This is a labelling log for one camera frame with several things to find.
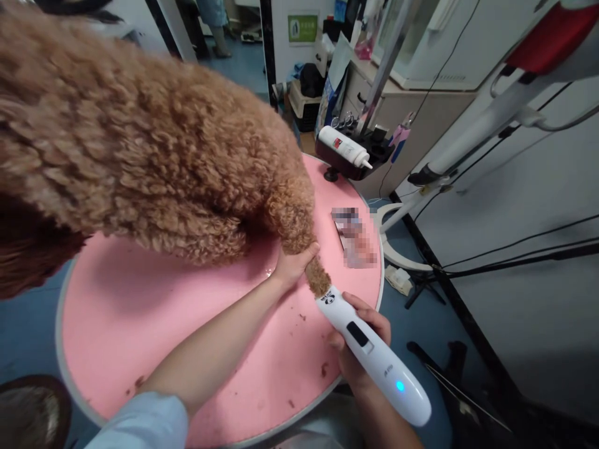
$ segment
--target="blue floor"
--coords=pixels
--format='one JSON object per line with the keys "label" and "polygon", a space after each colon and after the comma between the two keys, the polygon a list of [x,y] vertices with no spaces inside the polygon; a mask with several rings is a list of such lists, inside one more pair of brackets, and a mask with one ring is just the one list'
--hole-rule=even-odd
{"label": "blue floor", "polygon": [[[387,236],[403,255],[420,260],[402,222],[395,225]],[[68,266],[63,267],[43,287],[0,302],[0,384],[28,374],[60,377],[54,347],[54,320],[60,286],[67,269]],[[406,297],[385,283],[381,312],[391,321],[391,347],[420,380],[432,402],[432,418],[418,430],[418,434],[427,449],[448,449],[451,427],[439,386],[416,357],[407,351],[406,342],[416,341],[439,365],[445,366],[449,355],[447,343],[461,340],[469,348],[464,371],[465,386],[473,391],[479,390],[480,385],[488,381],[489,375],[450,305],[443,306],[428,292],[424,292],[409,311],[404,309],[405,303]],[[97,427],[73,404],[66,448],[83,448],[97,431]]]}
{"label": "blue floor", "polygon": [[[379,201],[371,207],[379,208],[389,202]],[[391,246],[403,256],[414,261],[422,261],[416,245],[402,221],[387,232],[387,238]],[[406,301],[406,296],[400,294],[385,281],[380,312],[391,322],[391,349],[418,378],[432,404],[431,420],[416,431],[427,449],[448,449],[452,430],[439,384],[419,359],[406,349],[406,343],[409,341],[418,343],[441,367],[444,367],[449,360],[447,343],[456,340],[465,343],[468,351],[463,385],[479,399],[482,396],[481,385],[489,383],[490,375],[449,303],[444,306],[426,290],[409,310],[404,307]]]}
{"label": "blue floor", "polygon": [[264,71],[264,49],[261,44],[244,44],[240,40],[227,38],[226,44],[233,57],[219,59],[213,56],[214,39],[206,38],[212,55],[211,59],[200,59],[205,65],[231,81],[247,87],[257,96],[268,102],[268,83]]}

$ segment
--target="bottle cap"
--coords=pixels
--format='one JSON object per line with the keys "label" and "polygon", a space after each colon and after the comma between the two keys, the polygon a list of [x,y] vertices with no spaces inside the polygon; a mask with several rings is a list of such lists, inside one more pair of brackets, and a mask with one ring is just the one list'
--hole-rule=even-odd
{"label": "bottle cap", "polygon": [[373,166],[368,163],[369,159],[370,159],[370,154],[368,154],[364,151],[356,157],[356,160],[354,161],[354,165],[356,167],[368,167],[368,168],[372,169]]}

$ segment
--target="white sleeve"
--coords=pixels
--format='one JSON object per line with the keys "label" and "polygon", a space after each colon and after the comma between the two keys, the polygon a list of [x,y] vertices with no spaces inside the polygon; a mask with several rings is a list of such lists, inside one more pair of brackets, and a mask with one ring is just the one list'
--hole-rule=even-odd
{"label": "white sleeve", "polygon": [[86,449],[184,449],[188,426],[178,397],[146,392],[127,402]]}

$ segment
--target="grooming table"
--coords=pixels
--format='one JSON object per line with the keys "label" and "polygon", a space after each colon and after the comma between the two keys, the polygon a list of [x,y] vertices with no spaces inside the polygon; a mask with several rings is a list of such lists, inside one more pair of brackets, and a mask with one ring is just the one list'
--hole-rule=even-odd
{"label": "grooming table", "polygon": [[[304,155],[304,164],[316,192],[323,266],[340,290],[378,309],[382,251],[368,206],[346,180],[327,182],[327,166],[318,159]],[[372,268],[344,265],[334,207],[359,208],[376,248]],[[125,238],[91,237],[64,281],[56,319],[59,365],[78,406],[102,426],[179,342],[272,273],[278,249],[276,239],[265,238],[238,264],[207,269]],[[331,329],[302,279],[273,310],[233,376],[195,416],[187,445],[247,447],[306,415],[340,380],[336,354],[326,343]]]}

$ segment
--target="person's hand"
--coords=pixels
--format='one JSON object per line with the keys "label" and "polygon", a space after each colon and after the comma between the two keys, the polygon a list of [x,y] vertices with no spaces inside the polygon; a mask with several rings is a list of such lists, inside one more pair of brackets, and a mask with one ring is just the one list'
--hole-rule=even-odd
{"label": "person's hand", "polygon": [[[379,337],[389,345],[391,343],[391,325],[389,320],[374,310],[357,296],[343,292],[343,297],[355,309],[358,316],[366,321]],[[345,339],[338,331],[332,331],[328,336],[328,343],[339,353],[339,368],[341,374],[348,381],[354,394],[358,390],[370,389],[375,386],[374,381],[366,373],[360,362],[352,354],[345,343]]]}
{"label": "person's hand", "polygon": [[306,271],[308,263],[314,259],[314,257],[320,251],[320,245],[318,242],[313,242],[308,249],[303,253],[296,254],[294,256],[288,256],[283,252],[283,249],[279,251],[279,259],[276,262],[275,271],[270,276],[273,279],[279,280],[283,287],[288,290],[293,287],[298,279]]}

